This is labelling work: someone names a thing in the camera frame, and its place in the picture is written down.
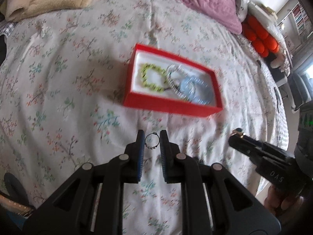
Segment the checkered fabric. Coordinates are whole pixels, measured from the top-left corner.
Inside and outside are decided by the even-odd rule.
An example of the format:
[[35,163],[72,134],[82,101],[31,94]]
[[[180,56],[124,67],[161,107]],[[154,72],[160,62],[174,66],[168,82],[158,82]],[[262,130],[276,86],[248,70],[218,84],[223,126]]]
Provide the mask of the checkered fabric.
[[13,29],[15,28],[17,23],[3,20],[0,22],[0,36],[5,35],[7,38],[12,33]]

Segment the bolt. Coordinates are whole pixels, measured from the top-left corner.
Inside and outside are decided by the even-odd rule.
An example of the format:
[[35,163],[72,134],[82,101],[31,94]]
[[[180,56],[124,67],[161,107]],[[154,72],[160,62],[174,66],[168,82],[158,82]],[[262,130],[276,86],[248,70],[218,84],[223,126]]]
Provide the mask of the bolt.
[[92,164],[91,163],[84,163],[81,167],[84,170],[90,170],[92,168]]
[[213,164],[213,169],[215,170],[222,170],[223,166],[221,164]]
[[179,153],[176,155],[176,158],[178,160],[185,160],[186,159],[186,155],[184,153]]
[[121,154],[119,156],[119,159],[122,160],[122,161],[126,161],[129,159],[129,155],[128,154]]

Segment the floral bed sheet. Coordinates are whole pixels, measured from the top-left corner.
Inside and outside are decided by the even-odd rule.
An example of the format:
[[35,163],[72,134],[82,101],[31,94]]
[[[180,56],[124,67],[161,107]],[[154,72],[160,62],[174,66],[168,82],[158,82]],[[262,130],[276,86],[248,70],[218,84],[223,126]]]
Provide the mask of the floral bed sheet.
[[[136,43],[216,71],[224,110],[208,118],[122,106]],[[249,159],[228,146],[232,129],[283,149],[288,130],[267,66],[244,41],[177,0],[93,0],[18,23],[0,67],[0,185],[14,174],[40,206],[84,162],[108,162],[147,134],[166,129],[181,151],[222,163],[253,194],[264,185]],[[179,234],[179,185],[166,184],[159,147],[145,149],[143,177],[124,190],[124,234]]]

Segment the bookshelf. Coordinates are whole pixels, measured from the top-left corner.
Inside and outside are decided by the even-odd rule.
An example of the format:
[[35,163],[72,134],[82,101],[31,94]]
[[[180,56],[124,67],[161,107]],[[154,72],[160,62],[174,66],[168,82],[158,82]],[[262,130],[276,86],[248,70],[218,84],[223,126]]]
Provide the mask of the bookshelf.
[[292,16],[295,20],[298,35],[300,37],[301,43],[305,42],[308,36],[313,32],[312,23],[309,20],[308,15],[300,4],[292,10]]

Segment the bed sheet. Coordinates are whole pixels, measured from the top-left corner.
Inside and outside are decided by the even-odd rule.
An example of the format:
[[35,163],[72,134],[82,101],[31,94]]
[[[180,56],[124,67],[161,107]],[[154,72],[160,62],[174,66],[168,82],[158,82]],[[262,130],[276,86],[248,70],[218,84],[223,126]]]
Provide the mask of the bed sheet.
[[[136,43],[152,45],[215,70],[224,110],[207,118],[122,106]],[[228,146],[232,129],[283,149],[288,130],[267,66],[244,40],[177,0],[93,0],[18,23],[0,67],[0,185],[14,174],[40,206],[84,162],[108,162],[147,134],[204,163],[222,163],[253,194],[262,187],[249,159]],[[179,234],[179,185],[166,184],[160,149],[145,149],[143,177],[124,190],[124,234]]]

